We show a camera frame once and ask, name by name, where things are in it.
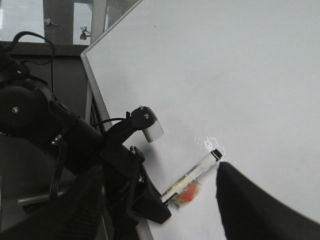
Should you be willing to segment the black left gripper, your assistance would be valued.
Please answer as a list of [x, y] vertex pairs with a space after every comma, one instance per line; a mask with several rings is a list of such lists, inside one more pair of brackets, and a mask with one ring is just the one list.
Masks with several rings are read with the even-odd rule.
[[[104, 133], [104, 146], [99, 152], [103, 160], [105, 188], [110, 196], [131, 180], [135, 163], [141, 165], [143, 162], [134, 160], [130, 150], [123, 143], [136, 131], [142, 131], [149, 143], [164, 134], [156, 114], [147, 106], [140, 106], [131, 113], [127, 112], [126, 117], [119, 118], [118, 121]], [[171, 212], [160, 196], [147, 172], [140, 169], [133, 194], [133, 212], [138, 217], [163, 224], [171, 217]]]

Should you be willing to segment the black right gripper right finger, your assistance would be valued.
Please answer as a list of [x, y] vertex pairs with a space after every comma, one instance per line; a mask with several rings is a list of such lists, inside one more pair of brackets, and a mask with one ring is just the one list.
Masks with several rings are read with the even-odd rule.
[[318, 240], [319, 223], [278, 201], [228, 162], [216, 176], [216, 200], [228, 240]]

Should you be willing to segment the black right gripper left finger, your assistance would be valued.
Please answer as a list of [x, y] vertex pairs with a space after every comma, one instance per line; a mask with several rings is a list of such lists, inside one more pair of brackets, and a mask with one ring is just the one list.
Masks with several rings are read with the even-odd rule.
[[2, 240], [94, 240], [104, 208], [104, 176], [96, 165], [32, 216], [1, 233]]

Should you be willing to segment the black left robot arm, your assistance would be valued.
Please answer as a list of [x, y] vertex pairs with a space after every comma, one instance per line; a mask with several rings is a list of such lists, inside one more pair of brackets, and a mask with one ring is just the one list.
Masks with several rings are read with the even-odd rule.
[[100, 133], [69, 111], [43, 80], [8, 54], [0, 55], [0, 132], [23, 138], [53, 154], [53, 141], [61, 136], [66, 144], [63, 166], [75, 175], [90, 167], [103, 167], [106, 205], [114, 222], [135, 223], [142, 217], [162, 224], [171, 212], [144, 168], [144, 155], [124, 142], [136, 131], [156, 124], [146, 106], [127, 113], [124, 120]]

